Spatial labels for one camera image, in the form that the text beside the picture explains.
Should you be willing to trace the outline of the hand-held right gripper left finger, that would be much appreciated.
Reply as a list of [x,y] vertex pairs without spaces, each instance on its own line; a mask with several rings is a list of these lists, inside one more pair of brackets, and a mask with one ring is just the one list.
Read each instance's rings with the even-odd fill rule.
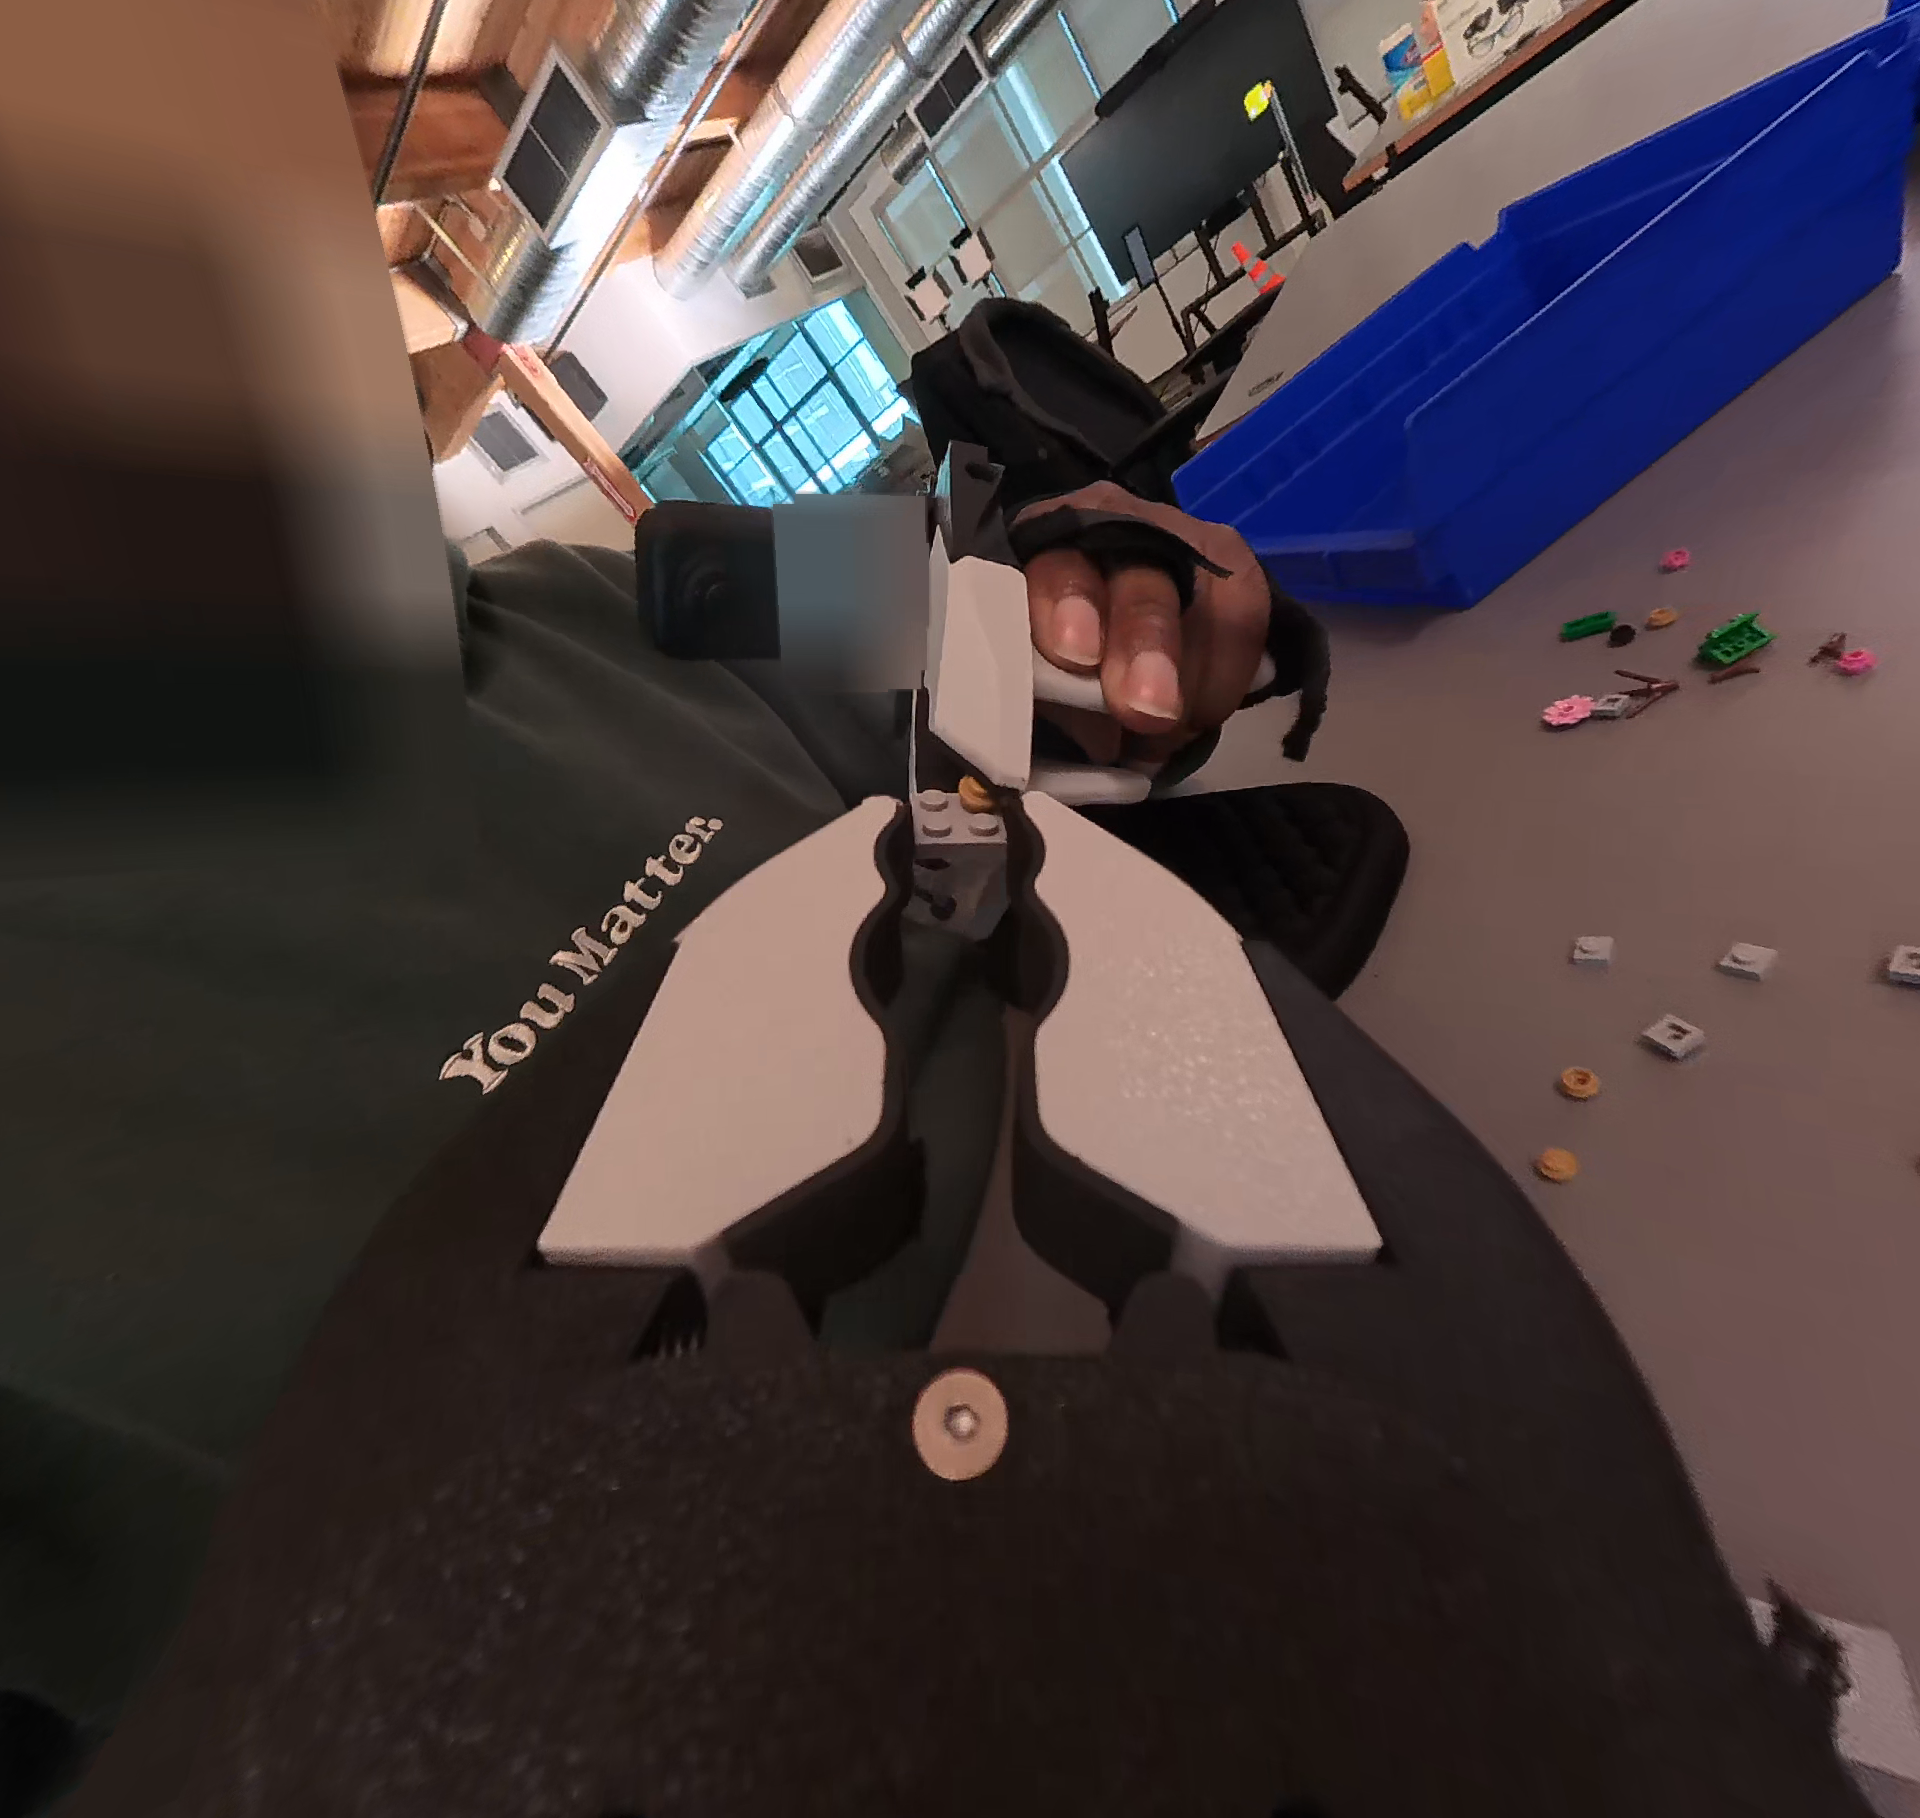
[[880,1129],[906,806],[869,798],[687,926],[541,1232],[562,1266],[708,1268]]

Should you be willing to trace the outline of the blue plastic bin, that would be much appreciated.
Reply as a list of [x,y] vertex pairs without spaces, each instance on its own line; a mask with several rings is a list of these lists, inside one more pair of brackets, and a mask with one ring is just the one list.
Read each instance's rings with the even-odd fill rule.
[[[1297,599],[1469,610],[1904,255],[1914,0],[1652,0],[1363,207],[1457,240],[1178,474]],[[1453,223],[1442,194],[1460,198]]]

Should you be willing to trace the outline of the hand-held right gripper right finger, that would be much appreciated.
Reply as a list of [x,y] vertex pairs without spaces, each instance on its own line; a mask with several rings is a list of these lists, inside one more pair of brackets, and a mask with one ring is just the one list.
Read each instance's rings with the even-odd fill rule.
[[1066,980],[1035,1036],[1046,1141],[1170,1220],[1175,1268],[1372,1262],[1381,1232],[1239,933],[1075,808],[1030,794]]

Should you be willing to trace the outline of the large black wall screen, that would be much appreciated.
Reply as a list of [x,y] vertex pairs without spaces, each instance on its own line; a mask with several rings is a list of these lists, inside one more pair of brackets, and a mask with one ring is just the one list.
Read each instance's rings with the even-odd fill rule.
[[1065,154],[1085,220],[1130,275],[1129,238],[1166,255],[1293,143],[1313,194],[1344,211],[1352,157],[1297,0],[1196,0],[1106,94]]

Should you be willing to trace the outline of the cluster of small loose pieces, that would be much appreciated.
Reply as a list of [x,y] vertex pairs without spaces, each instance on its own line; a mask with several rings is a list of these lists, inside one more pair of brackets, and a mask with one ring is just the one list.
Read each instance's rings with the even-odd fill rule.
[[[1676,607],[1652,607],[1639,619],[1617,610],[1583,611],[1565,619],[1555,630],[1561,647],[1605,640],[1607,652],[1623,655],[1652,639],[1676,630],[1684,614]],[[1740,679],[1764,672],[1765,655],[1779,643],[1779,632],[1764,622],[1760,611],[1740,611],[1731,619],[1706,630],[1691,655],[1687,675],[1647,675],[1617,666],[1617,679],[1597,695],[1565,695],[1549,701],[1538,717],[1546,735],[1569,735],[1593,723],[1630,723],[1652,708],[1678,697],[1688,679],[1706,685],[1730,685]]]

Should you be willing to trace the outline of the wooden table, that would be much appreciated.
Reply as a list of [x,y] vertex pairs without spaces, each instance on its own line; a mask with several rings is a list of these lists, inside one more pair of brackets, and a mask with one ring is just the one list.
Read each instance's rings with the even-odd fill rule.
[[1412,123],[1388,126],[1381,143],[1344,178],[1344,188],[1348,194],[1367,198],[1375,183],[1408,171],[1416,159],[1472,126],[1530,77],[1538,77],[1546,66],[1555,65],[1583,40],[1614,22],[1632,2],[1639,0],[1573,0],[1559,22],[1525,38],[1513,53],[1503,57],[1472,85],[1454,85]]

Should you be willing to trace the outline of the small grey brick assembly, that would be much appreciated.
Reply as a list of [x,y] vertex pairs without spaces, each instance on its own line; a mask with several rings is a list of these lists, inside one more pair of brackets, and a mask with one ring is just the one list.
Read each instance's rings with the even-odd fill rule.
[[970,816],[954,792],[917,790],[910,810],[916,873],[906,918],[962,941],[986,941],[1008,905],[1004,806],[994,816]]

